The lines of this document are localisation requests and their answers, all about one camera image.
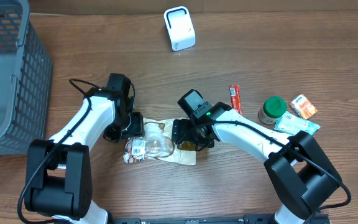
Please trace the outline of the beige cookie pouch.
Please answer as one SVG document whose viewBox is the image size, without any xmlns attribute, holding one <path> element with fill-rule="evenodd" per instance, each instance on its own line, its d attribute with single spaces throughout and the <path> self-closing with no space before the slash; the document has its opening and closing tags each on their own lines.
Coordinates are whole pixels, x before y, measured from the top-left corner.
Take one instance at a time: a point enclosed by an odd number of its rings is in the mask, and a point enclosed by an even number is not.
<svg viewBox="0 0 358 224">
<path fill-rule="evenodd" d="M 126 164 L 145 160 L 160 160 L 181 165 L 195 165 L 196 152 L 182 150 L 172 141 L 172 119 L 154 120 L 144 118 L 144 136 L 127 140 L 123 159 Z"/>
</svg>

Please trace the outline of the teal snack packet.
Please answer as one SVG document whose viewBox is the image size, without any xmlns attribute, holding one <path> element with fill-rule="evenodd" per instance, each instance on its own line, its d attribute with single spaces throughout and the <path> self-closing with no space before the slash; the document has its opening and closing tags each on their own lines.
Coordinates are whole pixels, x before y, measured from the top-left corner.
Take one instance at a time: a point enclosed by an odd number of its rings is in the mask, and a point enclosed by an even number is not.
<svg viewBox="0 0 358 224">
<path fill-rule="evenodd" d="M 299 131 L 304 131 L 310 135 L 313 135 L 321 127 L 320 125 L 300 118 L 289 112 L 285 112 L 281 118 L 277 120 L 274 126 L 274 130 L 280 131 L 281 133 L 287 133 L 296 135 Z"/>
</svg>

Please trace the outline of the orange small packet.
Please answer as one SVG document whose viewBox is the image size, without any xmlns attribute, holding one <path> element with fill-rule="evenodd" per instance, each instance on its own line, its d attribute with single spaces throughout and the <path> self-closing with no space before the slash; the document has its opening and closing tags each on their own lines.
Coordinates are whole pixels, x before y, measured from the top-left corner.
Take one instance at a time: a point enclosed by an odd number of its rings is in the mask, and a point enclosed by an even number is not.
<svg viewBox="0 0 358 224">
<path fill-rule="evenodd" d="M 290 103 L 295 113 L 303 119 L 310 119 L 318 112 L 317 108 L 311 103 L 304 94 L 298 95 Z"/>
</svg>

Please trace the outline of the red stick packet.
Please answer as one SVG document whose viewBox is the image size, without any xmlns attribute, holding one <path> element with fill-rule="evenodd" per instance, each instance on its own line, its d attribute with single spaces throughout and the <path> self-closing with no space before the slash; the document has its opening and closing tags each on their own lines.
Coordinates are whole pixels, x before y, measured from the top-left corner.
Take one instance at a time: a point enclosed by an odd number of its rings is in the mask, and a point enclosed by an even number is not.
<svg viewBox="0 0 358 224">
<path fill-rule="evenodd" d="M 236 110 L 239 114 L 242 114 L 241 95 L 239 85 L 230 85 L 229 91 L 231 95 L 232 109 Z"/>
</svg>

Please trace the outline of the green lid jar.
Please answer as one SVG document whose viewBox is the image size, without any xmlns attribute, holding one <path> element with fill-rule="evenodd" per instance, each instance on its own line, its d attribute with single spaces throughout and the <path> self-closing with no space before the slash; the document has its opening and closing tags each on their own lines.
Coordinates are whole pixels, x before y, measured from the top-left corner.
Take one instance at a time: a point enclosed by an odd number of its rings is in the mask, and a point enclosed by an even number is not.
<svg viewBox="0 0 358 224">
<path fill-rule="evenodd" d="M 258 117 L 265 124 L 273 124 L 287 111 L 287 104 L 283 98 L 272 96 L 265 101 L 258 111 Z"/>
</svg>

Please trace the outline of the grey plastic mesh basket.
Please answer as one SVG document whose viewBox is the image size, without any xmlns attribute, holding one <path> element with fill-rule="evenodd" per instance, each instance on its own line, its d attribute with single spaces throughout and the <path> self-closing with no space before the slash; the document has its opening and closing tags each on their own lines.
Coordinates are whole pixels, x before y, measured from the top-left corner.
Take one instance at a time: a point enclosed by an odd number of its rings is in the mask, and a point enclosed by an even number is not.
<svg viewBox="0 0 358 224">
<path fill-rule="evenodd" d="M 53 63 L 29 16 L 27 1 L 0 1 L 0 155 L 45 137 Z"/>
</svg>

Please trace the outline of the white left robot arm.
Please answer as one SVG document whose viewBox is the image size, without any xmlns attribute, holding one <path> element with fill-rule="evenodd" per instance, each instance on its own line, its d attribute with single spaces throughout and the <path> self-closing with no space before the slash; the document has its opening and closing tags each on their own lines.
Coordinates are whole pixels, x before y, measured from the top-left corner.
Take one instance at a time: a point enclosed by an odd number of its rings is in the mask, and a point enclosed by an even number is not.
<svg viewBox="0 0 358 224">
<path fill-rule="evenodd" d="M 48 140 L 34 140 L 27 151 L 25 186 L 17 203 L 46 216 L 46 223 L 112 223 L 111 212 L 92 199 L 90 151 L 99 137 L 119 142 L 143 133 L 141 114 L 133 110 L 132 84 L 92 87 L 70 122 Z"/>
</svg>

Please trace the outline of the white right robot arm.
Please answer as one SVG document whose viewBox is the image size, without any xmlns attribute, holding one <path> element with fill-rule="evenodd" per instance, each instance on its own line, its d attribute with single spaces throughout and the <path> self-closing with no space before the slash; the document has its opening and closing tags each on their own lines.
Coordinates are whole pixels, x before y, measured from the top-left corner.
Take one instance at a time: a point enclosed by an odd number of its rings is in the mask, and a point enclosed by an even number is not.
<svg viewBox="0 0 358 224">
<path fill-rule="evenodd" d="M 349 188 L 312 135 L 272 131 L 221 102 L 180 100 L 178 105 L 194 137 L 239 147 L 264 165 L 282 203 L 273 216 L 275 223 L 305 223 L 322 210 L 351 202 Z"/>
</svg>

